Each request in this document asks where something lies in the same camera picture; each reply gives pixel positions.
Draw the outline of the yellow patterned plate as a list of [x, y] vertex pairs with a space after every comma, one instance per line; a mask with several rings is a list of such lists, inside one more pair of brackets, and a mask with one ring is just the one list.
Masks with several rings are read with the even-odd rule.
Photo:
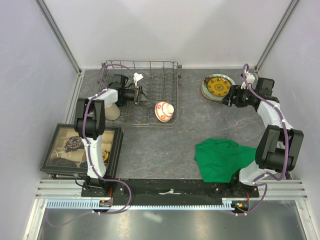
[[212, 77], [207, 82], [207, 89], [208, 91], [213, 94], [214, 96], [226, 96], [232, 86], [232, 83], [223, 77]]

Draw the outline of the beige plastic cup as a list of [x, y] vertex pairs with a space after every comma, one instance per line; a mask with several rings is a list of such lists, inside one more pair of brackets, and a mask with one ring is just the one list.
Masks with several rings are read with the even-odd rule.
[[104, 109], [104, 113], [105, 113], [105, 118], [108, 121], [115, 121], [121, 115], [121, 111], [120, 111], [120, 109], [118, 108], [118, 106], [115, 103], [112, 103], [109, 106], [107, 106]]

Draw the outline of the white red patterned bowl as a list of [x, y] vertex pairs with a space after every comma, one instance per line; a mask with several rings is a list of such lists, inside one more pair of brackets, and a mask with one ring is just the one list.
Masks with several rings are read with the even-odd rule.
[[160, 122], [167, 123], [172, 119], [175, 109], [170, 103], [166, 101], [160, 101], [155, 104], [154, 112], [156, 118]]

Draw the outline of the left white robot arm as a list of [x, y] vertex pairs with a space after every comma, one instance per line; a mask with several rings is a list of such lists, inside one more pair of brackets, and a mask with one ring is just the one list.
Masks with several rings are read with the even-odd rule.
[[87, 160], [87, 176], [99, 179], [92, 185], [92, 191], [99, 197], [106, 196], [110, 185], [104, 181], [107, 172], [102, 153], [102, 135], [106, 128], [106, 108], [116, 105], [121, 89], [104, 87], [91, 97], [80, 97], [76, 101], [73, 128], [84, 146]]

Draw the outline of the dark green glass cup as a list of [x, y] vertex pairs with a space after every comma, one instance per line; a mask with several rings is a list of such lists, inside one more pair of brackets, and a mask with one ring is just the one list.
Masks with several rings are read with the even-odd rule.
[[116, 103], [115, 103], [119, 108], [122, 108], [124, 107], [126, 104], [127, 104], [127, 101], [126, 100], [118, 100]]

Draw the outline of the mint green flower plate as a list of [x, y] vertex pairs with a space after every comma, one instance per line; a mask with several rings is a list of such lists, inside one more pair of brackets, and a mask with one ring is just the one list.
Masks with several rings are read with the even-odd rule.
[[201, 93], [205, 98], [220, 102], [235, 85], [232, 78], [224, 74], [211, 74], [201, 84]]

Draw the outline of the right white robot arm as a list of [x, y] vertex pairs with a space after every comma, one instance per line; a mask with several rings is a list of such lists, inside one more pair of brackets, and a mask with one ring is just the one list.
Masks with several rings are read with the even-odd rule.
[[285, 119], [280, 102], [273, 96], [274, 80], [260, 77], [255, 88], [249, 82], [232, 85], [222, 103], [228, 107], [252, 106], [261, 117], [265, 131], [256, 148], [254, 161], [238, 169], [231, 177], [229, 191], [235, 197], [242, 196], [247, 189], [255, 191], [259, 181], [271, 177], [276, 181], [285, 179], [297, 163], [304, 134], [294, 129]]

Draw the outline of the beige bird plate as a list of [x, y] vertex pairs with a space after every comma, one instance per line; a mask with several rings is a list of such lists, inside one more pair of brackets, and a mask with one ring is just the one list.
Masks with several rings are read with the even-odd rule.
[[223, 100], [223, 98], [225, 98], [226, 96], [214, 96], [214, 95], [209, 95], [207, 94], [205, 91], [203, 91], [203, 89], [201, 89], [201, 93], [203, 94], [203, 96], [209, 100], [215, 101], [215, 102], [221, 102]]

